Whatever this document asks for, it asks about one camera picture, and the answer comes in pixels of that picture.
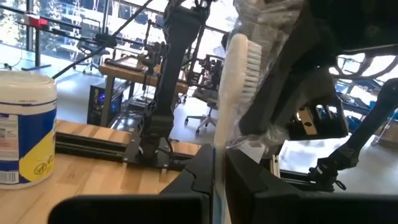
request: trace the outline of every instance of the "concrete floor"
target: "concrete floor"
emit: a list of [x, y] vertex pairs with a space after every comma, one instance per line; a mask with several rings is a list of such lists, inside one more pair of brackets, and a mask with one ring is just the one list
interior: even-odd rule
[[[0, 63], [18, 62], [21, 51], [0, 45], [0, 51], [9, 52], [6, 56], [0, 55]], [[33, 65], [33, 54], [22, 53], [22, 60], [16, 66], [21, 68]], [[42, 57], [43, 63], [52, 63], [53, 66], [37, 72], [48, 76], [54, 75], [69, 62], [52, 57]], [[103, 81], [97, 75], [84, 75], [78, 67], [76, 71], [70, 70], [57, 80], [58, 88], [58, 119], [65, 119], [79, 123], [86, 122], [88, 94], [90, 85]], [[195, 98], [188, 98], [184, 105], [179, 105], [175, 110], [174, 128], [171, 138], [195, 144], [211, 143], [215, 128], [209, 125], [202, 129], [196, 136], [195, 130], [199, 121], [191, 119], [187, 125], [184, 120], [187, 115], [207, 114], [208, 108], [204, 102]], [[307, 172], [314, 166], [317, 158], [328, 156], [346, 139], [330, 139], [326, 141], [286, 142], [281, 152], [281, 168]], [[354, 169], [340, 172], [338, 179], [346, 186], [346, 192], [366, 194], [396, 194], [398, 193], [398, 149], [386, 149], [380, 146], [370, 146], [370, 140], [360, 155], [360, 162]]]

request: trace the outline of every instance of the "stand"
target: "stand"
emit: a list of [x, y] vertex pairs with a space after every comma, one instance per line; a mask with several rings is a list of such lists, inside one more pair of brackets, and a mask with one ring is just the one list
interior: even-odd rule
[[47, 65], [41, 65], [40, 62], [40, 56], [41, 56], [41, 49], [40, 49], [40, 42], [41, 42], [41, 36], [40, 36], [40, 30], [35, 29], [35, 66], [30, 67], [30, 68], [21, 68], [22, 71], [33, 71], [41, 68], [47, 68], [50, 67], [51, 64]]
[[192, 158], [173, 152], [169, 134], [174, 126], [172, 102], [186, 49], [205, 25], [207, 9], [192, 10], [169, 1], [163, 31], [167, 50], [154, 100], [147, 106], [132, 134], [124, 162], [155, 168], [182, 170]]

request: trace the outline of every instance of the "workstation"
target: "workstation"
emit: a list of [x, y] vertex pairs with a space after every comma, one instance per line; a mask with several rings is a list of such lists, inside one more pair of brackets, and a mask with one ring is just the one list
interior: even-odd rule
[[[217, 2], [184, 7], [182, 2], [169, 1], [162, 26], [165, 41], [150, 43], [149, 31], [142, 53], [102, 58], [98, 65], [101, 84], [85, 86], [90, 90], [85, 102], [87, 122], [60, 119], [65, 72], [106, 49], [150, 3], [143, 3], [125, 24], [108, 34], [110, 40], [96, 42], [96, 50], [56, 74], [13, 71], [14, 67], [0, 72], [0, 223], [131, 222], [130, 216], [120, 215], [126, 212], [134, 222], [149, 223], [397, 222], [391, 209], [398, 204], [396, 194], [353, 195], [354, 186], [340, 179], [345, 170], [374, 166], [375, 162], [368, 164], [370, 159], [363, 157], [369, 151], [392, 155], [393, 149], [366, 147], [377, 129], [394, 117], [397, 78], [373, 85], [369, 94], [377, 95], [377, 100], [370, 110], [356, 110], [366, 105], [363, 99], [353, 99], [351, 107], [345, 104], [352, 102], [347, 95], [354, 95], [357, 86], [367, 85], [355, 81], [377, 79], [396, 67], [363, 74], [375, 58], [397, 54], [392, 38], [398, 26], [391, 19], [393, 1], [377, 3], [366, 12], [355, 4], [346, 5], [346, 11], [337, 13], [343, 20], [337, 19], [334, 10], [328, 11], [338, 1], [335, 5], [297, 1], [283, 7], [258, 2], [259, 11], [256, 7], [240, 10], [239, 26], [214, 40], [224, 48], [224, 57], [200, 52], [200, 45], [207, 44], [201, 40], [210, 9]], [[284, 35], [268, 39], [264, 30], [253, 32], [252, 18], [246, 16], [261, 17], [274, 7], [281, 14], [295, 15], [271, 19], [276, 27], [283, 27]], [[351, 30], [355, 38], [345, 38], [347, 19], [381, 9], [388, 16], [367, 17]], [[362, 36], [371, 24], [377, 24], [383, 35]], [[357, 71], [346, 74], [338, 59], [357, 54], [365, 54], [364, 60], [358, 62]], [[334, 74], [331, 68], [343, 73]], [[348, 85], [351, 90], [340, 90], [347, 80], [354, 83]], [[137, 91], [143, 92], [142, 98], [137, 98]], [[186, 103], [179, 103], [185, 96]], [[179, 110], [191, 98], [204, 101], [210, 112], [179, 118]], [[134, 100], [144, 103], [132, 107]], [[350, 110], [363, 115], [351, 129], [346, 118]], [[218, 111], [217, 118], [212, 111]], [[125, 131], [118, 130], [113, 124], [126, 114], [134, 114], [136, 122], [127, 124]], [[212, 124], [211, 144], [176, 138], [172, 132], [179, 121], [184, 121], [185, 134], [192, 131], [198, 138]], [[282, 168], [282, 162], [294, 162], [282, 161], [287, 142], [329, 139], [345, 142], [330, 154], [316, 157], [315, 164], [305, 164], [304, 173]], [[394, 186], [393, 181], [384, 184], [372, 174], [365, 177], [375, 178], [381, 187]]]

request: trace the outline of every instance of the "wooden workbench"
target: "wooden workbench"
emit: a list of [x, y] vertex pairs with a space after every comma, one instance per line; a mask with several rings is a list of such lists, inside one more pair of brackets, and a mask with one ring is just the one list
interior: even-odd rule
[[[128, 80], [135, 83], [143, 83], [144, 82], [144, 74], [141, 72], [135, 72], [132, 70], [127, 70], [125, 68], [119, 68], [112, 65], [107, 65], [103, 63], [98, 68], [99, 72], [103, 75], [112, 75], [115, 78], [121, 78], [124, 80]], [[157, 77], [147, 77], [146, 84], [149, 86], [156, 87]], [[188, 85], [182, 82], [177, 82], [175, 87], [176, 93], [187, 94]]]
[[[127, 144], [129, 133], [68, 121], [57, 121], [57, 131]], [[174, 143], [177, 152], [195, 154], [199, 146]], [[143, 167], [126, 168], [117, 162], [56, 154], [53, 174], [20, 190], [0, 190], [1, 224], [45, 224], [54, 205], [82, 194], [157, 194], [178, 172]]]

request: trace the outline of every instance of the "white brush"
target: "white brush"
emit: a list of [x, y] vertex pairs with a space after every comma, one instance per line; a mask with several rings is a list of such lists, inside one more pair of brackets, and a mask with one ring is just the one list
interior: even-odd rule
[[228, 45], [218, 90], [219, 118], [214, 140], [215, 207], [221, 206], [221, 223], [230, 223], [223, 177], [226, 142], [230, 130], [234, 128], [238, 107], [250, 103], [257, 92], [260, 65], [261, 46], [249, 41], [243, 34], [233, 35]]

